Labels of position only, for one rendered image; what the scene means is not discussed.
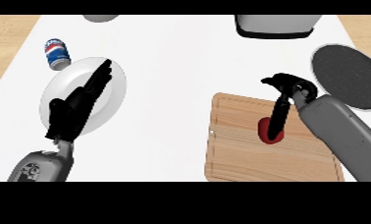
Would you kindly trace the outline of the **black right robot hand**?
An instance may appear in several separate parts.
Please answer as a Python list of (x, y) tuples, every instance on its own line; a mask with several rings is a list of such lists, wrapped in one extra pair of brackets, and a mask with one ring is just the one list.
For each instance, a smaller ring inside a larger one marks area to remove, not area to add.
[(267, 142), (273, 142), (284, 130), (284, 124), (289, 111), (288, 99), (294, 97), (295, 93), (298, 93), (303, 95), (303, 103), (309, 104), (316, 99), (317, 88), (312, 82), (284, 73), (278, 73), (270, 78), (262, 79), (260, 82), (273, 86), (279, 91), (279, 97), (275, 101), (266, 129)]

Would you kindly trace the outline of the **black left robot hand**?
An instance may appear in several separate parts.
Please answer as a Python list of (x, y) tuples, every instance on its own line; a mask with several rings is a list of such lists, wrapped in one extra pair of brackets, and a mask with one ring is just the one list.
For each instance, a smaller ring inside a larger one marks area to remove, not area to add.
[(105, 60), (95, 69), (86, 83), (64, 99), (48, 103), (48, 129), (45, 138), (58, 142), (73, 142), (85, 127), (95, 101), (111, 79), (111, 61)]

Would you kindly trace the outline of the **red tomato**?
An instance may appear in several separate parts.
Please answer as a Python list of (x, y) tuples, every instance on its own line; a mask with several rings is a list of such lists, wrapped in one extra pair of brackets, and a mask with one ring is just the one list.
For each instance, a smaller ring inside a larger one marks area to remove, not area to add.
[(282, 140), (284, 130), (279, 132), (275, 139), (270, 140), (267, 138), (267, 127), (269, 127), (269, 117), (264, 117), (257, 122), (257, 136), (259, 136), (262, 142), (264, 142), (266, 144), (273, 144)]

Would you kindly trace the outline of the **wooden cutting board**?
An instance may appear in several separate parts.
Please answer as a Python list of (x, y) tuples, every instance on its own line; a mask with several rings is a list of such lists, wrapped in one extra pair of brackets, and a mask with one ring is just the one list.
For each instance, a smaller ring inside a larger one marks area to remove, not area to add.
[(257, 136), (257, 122), (273, 102), (225, 93), (211, 100), (204, 175), (210, 181), (342, 180), (340, 163), (313, 137), (295, 110), (288, 112), (284, 138), (267, 144)]

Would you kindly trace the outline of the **dark grey pan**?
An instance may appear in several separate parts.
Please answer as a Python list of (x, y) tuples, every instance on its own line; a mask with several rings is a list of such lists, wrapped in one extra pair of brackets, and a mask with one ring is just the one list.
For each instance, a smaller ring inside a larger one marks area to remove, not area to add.
[(312, 70), (325, 90), (345, 105), (371, 110), (371, 58), (340, 44), (317, 48)]

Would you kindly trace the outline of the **white round plate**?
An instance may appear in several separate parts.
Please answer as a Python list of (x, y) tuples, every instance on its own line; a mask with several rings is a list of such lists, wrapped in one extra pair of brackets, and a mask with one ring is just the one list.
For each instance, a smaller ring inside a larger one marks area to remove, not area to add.
[[(72, 91), (83, 86), (92, 72), (105, 61), (103, 57), (88, 57), (73, 62), (52, 77), (44, 91), (39, 105), (39, 115), (45, 128), (48, 128), (48, 102), (54, 98), (64, 99)], [(104, 87), (103, 93), (92, 107), (89, 118), (80, 132), (89, 134), (110, 120), (116, 114), (125, 94), (126, 94), (126, 76), (122, 67), (111, 62), (111, 79)]]

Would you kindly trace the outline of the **blue soda can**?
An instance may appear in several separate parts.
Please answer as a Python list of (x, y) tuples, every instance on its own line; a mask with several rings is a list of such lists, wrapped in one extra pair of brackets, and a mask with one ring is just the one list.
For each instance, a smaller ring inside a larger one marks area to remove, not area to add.
[(70, 64), (64, 43), (57, 38), (52, 38), (45, 42), (45, 59), (48, 67), (54, 71), (61, 71)]

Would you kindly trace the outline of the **grey round object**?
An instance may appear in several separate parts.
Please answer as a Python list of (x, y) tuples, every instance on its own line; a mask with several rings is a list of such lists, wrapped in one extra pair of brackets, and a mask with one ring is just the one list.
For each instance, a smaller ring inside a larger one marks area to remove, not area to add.
[(82, 15), (83, 19), (92, 23), (105, 23), (117, 18), (119, 15)]

